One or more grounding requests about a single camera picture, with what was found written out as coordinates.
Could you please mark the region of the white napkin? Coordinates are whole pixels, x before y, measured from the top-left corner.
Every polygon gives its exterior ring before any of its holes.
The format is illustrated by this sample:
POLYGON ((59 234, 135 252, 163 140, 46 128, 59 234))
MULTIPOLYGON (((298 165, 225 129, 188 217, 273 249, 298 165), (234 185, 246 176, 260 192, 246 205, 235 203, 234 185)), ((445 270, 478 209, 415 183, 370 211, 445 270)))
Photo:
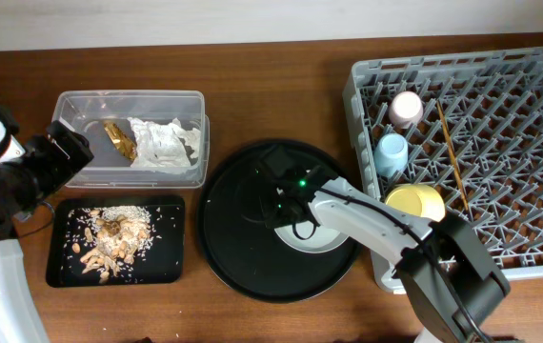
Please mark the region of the white napkin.
POLYGON ((187 168, 199 158, 199 129, 186 130, 177 118, 165 125, 135 117, 129 122, 136 144, 133 168, 187 168))

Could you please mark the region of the pink cup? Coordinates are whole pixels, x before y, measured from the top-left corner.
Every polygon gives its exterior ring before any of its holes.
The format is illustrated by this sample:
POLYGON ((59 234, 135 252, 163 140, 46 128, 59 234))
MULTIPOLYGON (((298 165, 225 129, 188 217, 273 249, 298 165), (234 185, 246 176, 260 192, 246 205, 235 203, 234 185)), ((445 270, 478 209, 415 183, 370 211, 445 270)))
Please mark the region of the pink cup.
POLYGON ((413 91, 402 91, 392 100, 389 117, 392 124, 399 129, 406 129, 411 124, 417 125, 424 113, 420 97, 413 91))

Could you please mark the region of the blue cup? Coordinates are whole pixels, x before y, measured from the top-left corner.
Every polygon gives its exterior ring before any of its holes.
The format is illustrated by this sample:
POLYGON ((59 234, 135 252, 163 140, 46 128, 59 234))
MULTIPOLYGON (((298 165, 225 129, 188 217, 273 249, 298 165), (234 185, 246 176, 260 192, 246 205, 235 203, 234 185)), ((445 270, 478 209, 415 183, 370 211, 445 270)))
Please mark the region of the blue cup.
POLYGON ((392 178, 397 172, 403 172, 407 167, 408 155, 408 142, 402 135, 383 135, 373 153, 377 175, 392 178))

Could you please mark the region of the gold snack wrapper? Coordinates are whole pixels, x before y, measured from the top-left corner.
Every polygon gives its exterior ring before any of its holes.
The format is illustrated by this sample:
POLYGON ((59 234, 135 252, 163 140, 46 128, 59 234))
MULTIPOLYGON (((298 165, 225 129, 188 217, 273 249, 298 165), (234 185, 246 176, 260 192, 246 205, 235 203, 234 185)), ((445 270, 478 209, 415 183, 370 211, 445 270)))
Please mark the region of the gold snack wrapper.
POLYGON ((134 161, 137 157, 136 144, 115 123, 104 122, 104 130, 114 147, 127 159, 134 161))

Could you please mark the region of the yellow bowl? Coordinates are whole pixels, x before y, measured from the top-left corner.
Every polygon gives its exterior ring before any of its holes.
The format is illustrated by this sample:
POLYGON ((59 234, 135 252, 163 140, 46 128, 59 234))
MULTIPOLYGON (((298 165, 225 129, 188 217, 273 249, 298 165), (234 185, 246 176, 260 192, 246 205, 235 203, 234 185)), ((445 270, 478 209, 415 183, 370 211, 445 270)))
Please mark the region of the yellow bowl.
POLYGON ((386 197, 385 204, 402 212, 441 221, 445 215, 445 204, 440 193, 423 184, 401 185, 386 197))

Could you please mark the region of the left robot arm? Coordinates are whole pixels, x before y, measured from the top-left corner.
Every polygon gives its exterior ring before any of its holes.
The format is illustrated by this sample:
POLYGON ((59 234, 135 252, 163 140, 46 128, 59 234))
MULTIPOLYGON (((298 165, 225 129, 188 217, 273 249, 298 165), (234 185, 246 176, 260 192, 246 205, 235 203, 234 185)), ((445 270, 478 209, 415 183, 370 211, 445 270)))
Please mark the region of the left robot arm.
POLYGON ((20 144, 19 125, 0 107, 0 342, 46 342, 35 308, 24 254, 14 227, 93 159, 89 141, 60 121, 20 144))

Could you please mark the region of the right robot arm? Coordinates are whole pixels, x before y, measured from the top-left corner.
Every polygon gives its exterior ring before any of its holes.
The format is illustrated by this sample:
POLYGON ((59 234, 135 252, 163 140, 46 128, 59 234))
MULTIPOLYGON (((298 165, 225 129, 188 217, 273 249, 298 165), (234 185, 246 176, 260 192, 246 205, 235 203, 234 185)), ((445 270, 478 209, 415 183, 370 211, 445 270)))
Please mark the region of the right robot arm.
POLYGON ((469 222, 449 213, 439 221, 394 209, 320 165, 305 167, 274 144, 255 160, 270 204, 271 230, 300 223, 339 232, 389 261, 425 335, 441 342, 491 341, 482 323, 511 286, 469 222))

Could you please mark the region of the wooden chopstick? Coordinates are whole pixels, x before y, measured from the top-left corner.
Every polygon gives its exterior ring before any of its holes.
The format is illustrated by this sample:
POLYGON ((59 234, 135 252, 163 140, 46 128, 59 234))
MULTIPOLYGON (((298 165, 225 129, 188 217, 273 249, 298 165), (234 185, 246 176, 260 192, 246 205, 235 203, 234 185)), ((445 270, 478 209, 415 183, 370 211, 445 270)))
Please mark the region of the wooden chopstick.
POLYGON ((469 203, 468 203, 468 199, 467 199, 467 194, 466 194, 464 186, 463 186, 463 182, 462 182, 462 178, 461 178, 461 174, 460 174, 460 170, 459 170, 459 165, 458 165, 458 162, 456 160, 456 156, 455 156, 454 149, 453 149, 452 138, 451 138, 449 127, 448 127, 448 124, 447 124, 447 121, 446 121, 446 118, 445 118, 445 115, 444 115, 444 112, 443 112, 443 109, 442 109, 442 106, 441 106, 441 102, 438 99, 436 99, 435 105, 436 105, 436 108, 437 108, 437 111, 438 111, 438 114, 439 114, 439 120, 440 120, 441 125, 442 125, 443 135, 444 135, 446 144, 448 146, 449 157, 450 157, 450 161, 451 161, 452 166, 453 166, 453 174, 454 174, 454 178, 455 178, 457 188, 460 191, 460 197, 461 197, 461 200, 462 200, 462 203, 463 203, 463 208, 464 208, 465 212, 469 212, 470 207, 469 207, 469 203))

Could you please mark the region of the food scraps pile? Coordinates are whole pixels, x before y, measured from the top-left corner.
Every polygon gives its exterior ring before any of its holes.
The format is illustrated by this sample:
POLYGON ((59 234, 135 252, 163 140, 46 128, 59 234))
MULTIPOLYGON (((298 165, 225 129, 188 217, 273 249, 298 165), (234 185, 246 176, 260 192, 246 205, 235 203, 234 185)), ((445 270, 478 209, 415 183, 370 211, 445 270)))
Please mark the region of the food scraps pile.
POLYGON ((91 276, 99 285, 138 282, 135 264, 145 262, 161 239, 145 207, 77 208, 68 212, 68 271, 91 276))

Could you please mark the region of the grey plate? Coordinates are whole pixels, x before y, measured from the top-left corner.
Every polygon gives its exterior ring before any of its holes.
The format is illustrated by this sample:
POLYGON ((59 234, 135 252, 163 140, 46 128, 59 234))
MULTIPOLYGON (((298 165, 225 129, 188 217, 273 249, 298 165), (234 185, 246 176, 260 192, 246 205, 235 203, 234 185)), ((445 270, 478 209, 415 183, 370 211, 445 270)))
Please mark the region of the grey plate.
POLYGON ((299 252, 330 252, 341 246, 349 237, 324 226, 315 227, 311 222, 301 222, 274 230, 289 247, 299 252))

